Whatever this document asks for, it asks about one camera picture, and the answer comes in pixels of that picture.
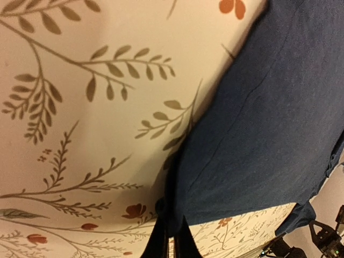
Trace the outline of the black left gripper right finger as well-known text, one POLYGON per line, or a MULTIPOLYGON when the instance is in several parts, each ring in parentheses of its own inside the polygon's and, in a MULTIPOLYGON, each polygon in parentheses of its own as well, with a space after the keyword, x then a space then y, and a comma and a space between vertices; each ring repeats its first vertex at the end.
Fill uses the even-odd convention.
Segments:
POLYGON ((174 257, 202 258, 185 217, 179 232, 174 236, 174 257))

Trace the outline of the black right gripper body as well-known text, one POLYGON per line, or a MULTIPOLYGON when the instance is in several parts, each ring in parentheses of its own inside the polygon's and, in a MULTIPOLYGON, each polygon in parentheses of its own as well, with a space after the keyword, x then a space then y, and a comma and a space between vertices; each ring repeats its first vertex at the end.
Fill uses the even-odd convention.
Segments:
POLYGON ((335 228, 316 220, 309 223, 312 242, 322 255, 343 255, 343 205, 335 222, 335 228))

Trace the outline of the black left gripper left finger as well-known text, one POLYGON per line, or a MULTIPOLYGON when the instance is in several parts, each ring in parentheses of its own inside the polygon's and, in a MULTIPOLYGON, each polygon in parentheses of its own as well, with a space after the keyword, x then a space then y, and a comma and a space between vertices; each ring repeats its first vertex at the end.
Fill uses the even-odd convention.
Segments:
POLYGON ((169 237, 167 227, 161 218, 156 220, 153 231, 141 258, 168 258, 169 237))

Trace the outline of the navy blue t-shirt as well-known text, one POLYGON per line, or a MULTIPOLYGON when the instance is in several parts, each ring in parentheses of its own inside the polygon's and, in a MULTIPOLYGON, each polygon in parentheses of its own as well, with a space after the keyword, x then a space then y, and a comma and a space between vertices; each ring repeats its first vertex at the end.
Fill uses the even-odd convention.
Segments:
POLYGON ((174 236, 196 225, 310 205, 343 151, 343 1, 270 1, 181 146, 157 212, 174 236))

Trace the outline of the right robot arm white sleeves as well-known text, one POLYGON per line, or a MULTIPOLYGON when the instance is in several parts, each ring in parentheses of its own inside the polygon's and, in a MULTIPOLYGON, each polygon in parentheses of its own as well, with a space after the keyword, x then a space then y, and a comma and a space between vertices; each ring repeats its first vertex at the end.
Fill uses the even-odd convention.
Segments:
POLYGON ((297 247, 290 247, 282 237, 272 240, 263 248, 266 257, 306 258, 305 252, 297 247))

